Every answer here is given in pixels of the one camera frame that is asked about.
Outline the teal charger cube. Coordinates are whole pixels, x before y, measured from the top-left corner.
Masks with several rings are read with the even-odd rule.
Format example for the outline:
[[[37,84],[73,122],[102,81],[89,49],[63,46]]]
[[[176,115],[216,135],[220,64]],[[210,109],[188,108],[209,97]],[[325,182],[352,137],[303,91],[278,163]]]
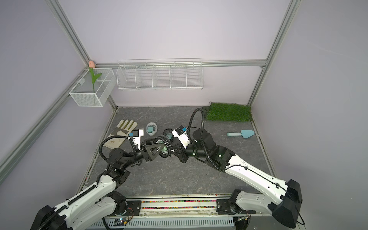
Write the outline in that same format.
[[[147,128],[147,132],[148,132],[149,134],[153,133],[153,132],[154,132],[154,127],[149,126],[149,127]]]

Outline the clear round pouch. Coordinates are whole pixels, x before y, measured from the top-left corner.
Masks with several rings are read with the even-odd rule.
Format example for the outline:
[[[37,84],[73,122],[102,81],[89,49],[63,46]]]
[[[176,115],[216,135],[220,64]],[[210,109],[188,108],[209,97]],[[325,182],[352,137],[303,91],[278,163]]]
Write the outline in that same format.
[[[157,133],[158,126],[155,122],[149,122],[146,126],[146,132],[149,136],[154,136]]]

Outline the green charger cube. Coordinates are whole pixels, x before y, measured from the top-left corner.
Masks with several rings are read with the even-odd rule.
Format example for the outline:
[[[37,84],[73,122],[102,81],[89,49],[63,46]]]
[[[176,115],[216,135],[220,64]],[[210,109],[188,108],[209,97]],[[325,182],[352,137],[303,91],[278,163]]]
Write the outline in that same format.
[[[160,151],[160,153],[161,153],[161,154],[164,154],[164,155],[168,155],[169,151],[168,151],[167,147],[166,147],[166,146],[164,146],[164,147],[162,148],[162,150]]]

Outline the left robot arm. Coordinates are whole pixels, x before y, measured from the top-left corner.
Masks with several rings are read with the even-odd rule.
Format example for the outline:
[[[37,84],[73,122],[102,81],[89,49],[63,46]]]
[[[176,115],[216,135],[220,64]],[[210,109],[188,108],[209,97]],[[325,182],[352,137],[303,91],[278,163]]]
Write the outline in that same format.
[[[140,165],[143,160],[153,161],[157,155],[169,156],[171,141],[159,136],[139,143],[139,136],[129,134],[126,139],[131,144],[131,152],[114,148],[105,156],[104,144],[113,139],[117,136],[108,137],[99,147],[99,154],[108,166],[96,181],[54,207],[43,207],[34,219],[32,230],[85,230],[99,219],[107,223],[105,218],[111,214],[123,216],[125,223],[133,219],[135,209],[117,188],[129,177],[128,167]]]

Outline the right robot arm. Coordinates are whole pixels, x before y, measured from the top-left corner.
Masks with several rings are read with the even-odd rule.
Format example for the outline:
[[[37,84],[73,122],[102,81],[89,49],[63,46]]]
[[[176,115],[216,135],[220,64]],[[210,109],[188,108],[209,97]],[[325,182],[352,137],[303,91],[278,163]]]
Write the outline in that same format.
[[[172,131],[180,147],[169,147],[180,162],[194,157],[213,169],[232,175],[266,196],[266,210],[282,225],[295,229],[298,224],[305,225],[300,214],[303,202],[301,185],[290,179],[284,181],[252,166],[230,149],[217,145],[205,129],[205,111],[197,108],[191,115],[187,127],[179,126]]]

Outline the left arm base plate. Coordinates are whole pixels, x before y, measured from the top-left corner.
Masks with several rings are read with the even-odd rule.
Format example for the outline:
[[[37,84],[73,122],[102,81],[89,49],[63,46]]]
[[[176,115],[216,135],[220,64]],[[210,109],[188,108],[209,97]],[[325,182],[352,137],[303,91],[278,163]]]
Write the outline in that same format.
[[[128,200],[126,201],[126,204],[123,205],[122,208],[118,206],[113,213],[107,216],[108,217],[120,217],[120,216],[137,217],[140,215],[141,205],[142,205],[141,200]]]

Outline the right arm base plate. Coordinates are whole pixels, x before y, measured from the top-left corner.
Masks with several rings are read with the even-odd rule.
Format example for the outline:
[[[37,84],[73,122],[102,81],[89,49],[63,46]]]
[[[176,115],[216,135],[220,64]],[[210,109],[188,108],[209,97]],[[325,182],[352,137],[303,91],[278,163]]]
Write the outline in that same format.
[[[230,199],[217,199],[216,212],[219,215],[236,215],[236,214],[255,214],[255,210],[245,210],[240,208],[235,201]]]

